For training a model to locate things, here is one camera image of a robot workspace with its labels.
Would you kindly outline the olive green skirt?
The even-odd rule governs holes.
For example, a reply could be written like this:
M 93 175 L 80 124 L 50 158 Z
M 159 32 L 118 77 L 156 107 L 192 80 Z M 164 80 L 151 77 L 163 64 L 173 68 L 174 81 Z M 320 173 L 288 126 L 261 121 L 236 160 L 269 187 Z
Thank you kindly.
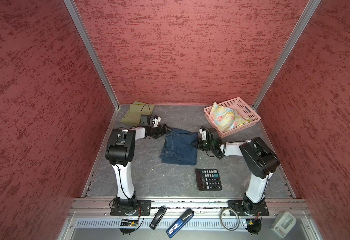
M 155 109 L 155 105 L 150 105 L 142 102 L 135 101 L 133 104 L 130 104 L 130 107 L 127 113 L 121 120 L 121 123 L 138 126 L 141 120 L 141 115 L 152 115 Z

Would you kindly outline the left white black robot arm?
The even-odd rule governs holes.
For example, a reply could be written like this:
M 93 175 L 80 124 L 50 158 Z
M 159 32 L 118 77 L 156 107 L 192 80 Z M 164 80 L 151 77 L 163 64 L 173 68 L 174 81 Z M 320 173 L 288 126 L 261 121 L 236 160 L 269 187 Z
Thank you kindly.
M 136 141 L 145 138 L 158 139 L 169 134 L 171 130 L 166 124 L 157 127 L 112 130 L 106 145 L 105 157 L 112 165 L 117 179 L 118 193 L 114 203 L 126 215 L 133 215 L 139 207 L 131 173 Z

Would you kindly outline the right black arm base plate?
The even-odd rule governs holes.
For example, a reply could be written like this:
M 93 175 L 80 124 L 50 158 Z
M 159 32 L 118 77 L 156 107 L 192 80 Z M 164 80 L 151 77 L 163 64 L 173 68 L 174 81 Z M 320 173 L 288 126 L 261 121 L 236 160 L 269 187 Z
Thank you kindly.
M 265 201 L 254 204 L 250 200 L 230 200 L 228 201 L 228 206 L 239 216 L 268 217 L 270 215 Z

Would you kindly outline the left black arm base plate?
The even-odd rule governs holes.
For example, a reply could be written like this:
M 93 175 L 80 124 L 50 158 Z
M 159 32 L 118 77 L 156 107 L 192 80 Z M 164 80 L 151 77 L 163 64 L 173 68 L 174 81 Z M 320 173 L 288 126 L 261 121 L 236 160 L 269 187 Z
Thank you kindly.
M 148 216 L 151 212 L 151 200 L 137 200 L 136 208 L 133 210 L 128 206 L 123 206 L 121 200 L 114 200 L 111 203 L 111 216 Z

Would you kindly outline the blue denim skirt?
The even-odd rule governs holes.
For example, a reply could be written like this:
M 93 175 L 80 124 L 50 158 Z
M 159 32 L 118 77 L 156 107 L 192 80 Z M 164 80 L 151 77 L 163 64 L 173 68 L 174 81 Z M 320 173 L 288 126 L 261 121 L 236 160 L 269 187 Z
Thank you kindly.
M 186 130 L 173 128 L 166 135 L 165 143 L 161 152 L 162 163 L 195 166 L 197 164 L 197 148 L 192 146 L 198 134 Z

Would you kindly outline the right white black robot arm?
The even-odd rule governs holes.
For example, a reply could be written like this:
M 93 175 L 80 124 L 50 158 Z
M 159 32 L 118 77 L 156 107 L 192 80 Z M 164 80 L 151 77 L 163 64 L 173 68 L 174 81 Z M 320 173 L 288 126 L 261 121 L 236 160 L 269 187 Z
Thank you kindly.
M 212 157 L 243 157 L 251 172 L 248 189 L 241 201 L 228 201 L 229 208 L 240 216 L 268 216 L 266 189 L 280 161 L 271 148 L 259 137 L 247 141 L 224 142 L 213 128 L 200 127 L 200 136 L 191 143 L 194 148 L 211 152 Z

